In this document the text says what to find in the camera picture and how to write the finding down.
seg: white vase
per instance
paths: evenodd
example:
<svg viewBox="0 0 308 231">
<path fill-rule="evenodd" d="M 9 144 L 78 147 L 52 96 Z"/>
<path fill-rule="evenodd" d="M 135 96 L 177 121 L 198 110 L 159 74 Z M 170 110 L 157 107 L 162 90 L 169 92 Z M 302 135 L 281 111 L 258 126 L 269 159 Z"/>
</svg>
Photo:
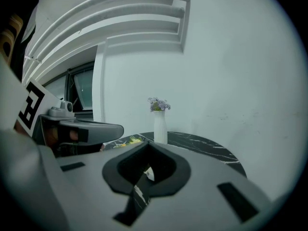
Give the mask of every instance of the white vase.
<svg viewBox="0 0 308 231">
<path fill-rule="evenodd" d="M 168 133 L 165 121 L 165 111 L 154 111 L 154 142 L 167 144 Z"/>
</svg>

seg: person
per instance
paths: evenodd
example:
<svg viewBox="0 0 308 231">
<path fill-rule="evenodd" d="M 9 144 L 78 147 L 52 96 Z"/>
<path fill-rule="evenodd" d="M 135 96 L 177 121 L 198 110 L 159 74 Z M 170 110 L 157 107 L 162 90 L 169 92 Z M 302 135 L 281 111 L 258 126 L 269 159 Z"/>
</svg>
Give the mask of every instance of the person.
<svg viewBox="0 0 308 231">
<path fill-rule="evenodd" d="M 39 0 L 0 0 L 0 7 L 5 8 L 0 20 L 0 53 L 8 66 L 21 81 L 27 44 L 35 32 L 35 14 Z M 27 135 L 17 121 L 14 129 Z M 58 142 L 57 128 L 45 131 L 46 143 L 53 148 Z M 70 131 L 70 139 L 78 141 L 78 133 Z"/>
</svg>

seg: white wall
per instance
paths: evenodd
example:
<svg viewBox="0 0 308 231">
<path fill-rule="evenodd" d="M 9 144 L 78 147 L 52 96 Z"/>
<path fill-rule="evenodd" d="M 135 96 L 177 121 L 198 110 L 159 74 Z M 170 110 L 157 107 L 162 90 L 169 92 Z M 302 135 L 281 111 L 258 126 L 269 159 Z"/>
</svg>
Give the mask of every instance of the white wall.
<svg viewBox="0 0 308 231">
<path fill-rule="evenodd" d="M 307 73 L 296 33 L 273 0 L 191 0 L 184 54 L 106 58 L 106 122 L 153 131 L 148 97 L 167 99 L 170 131 L 212 139 L 271 198 L 290 190 L 307 134 Z"/>
</svg>

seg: black slot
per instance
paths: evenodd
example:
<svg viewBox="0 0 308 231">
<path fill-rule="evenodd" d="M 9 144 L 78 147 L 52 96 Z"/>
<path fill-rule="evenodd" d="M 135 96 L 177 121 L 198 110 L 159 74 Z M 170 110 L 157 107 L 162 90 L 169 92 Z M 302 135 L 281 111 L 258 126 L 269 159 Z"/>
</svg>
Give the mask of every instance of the black slot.
<svg viewBox="0 0 308 231">
<path fill-rule="evenodd" d="M 69 171 L 69 170 L 79 168 L 79 167 L 82 167 L 82 166 L 85 166 L 85 164 L 82 163 L 82 162 L 78 162 L 78 163 L 64 165 L 64 166 L 61 166 L 60 168 L 62 169 L 63 172 L 65 172 L 65 171 Z"/>
<path fill-rule="evenodd" d="M 258 213 L 258 211 L 231 183 L 223 183 L 217 187 L 242 222 L 247 221 Z"/>
</svg>

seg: black marble table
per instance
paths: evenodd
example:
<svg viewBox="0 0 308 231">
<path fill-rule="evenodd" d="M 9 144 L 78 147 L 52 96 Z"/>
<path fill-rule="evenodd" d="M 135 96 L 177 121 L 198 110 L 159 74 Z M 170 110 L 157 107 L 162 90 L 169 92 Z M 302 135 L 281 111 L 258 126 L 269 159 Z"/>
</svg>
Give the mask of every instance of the black marble table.
<svg viewBox="0 0 308 231">
<path fill-rule="evenodd" d="M 153 132 L 134 134 L 131 136 L 154 141 Z M 106 145 L 104 151 L 111 150 L 119 144 L 128 143 L 131 136 L 121 138 Z M 246 177 L 245 170 L 240 161 L 228 149 L 214 141 L 188 133 L 168 132 L 168 144 L 216 158 Z"/>
<path fill-rule="evenodd" d="M 131 136 L 135 138 L 141 137 L 143 141 L 154 141 L 153 132 L 134 134 Z M 121 138 L 106 145 L 104 151 L 116 150 L 115 147 L 118 145 L 128 143 L 131 136 Z M 240 161 L 225 147 L 211 140 L 187 133 L 168 132 L 168 144 L 178 147 L 179 150 L 187 149 L 216 158 L 246 177 L 246 173 Z M 149 180 L 146 174 L 143 174 L 130 195 L 126 211 L 121 213 L 119 215 L 120 217 L 116 219 L 126 225 L 132 225 L 138 216 L 142 214 L 144 209 L 150 205 L 151 199 L 149 197 L 149 189 L 154 184 L 154 181 Z"/>
</svg>

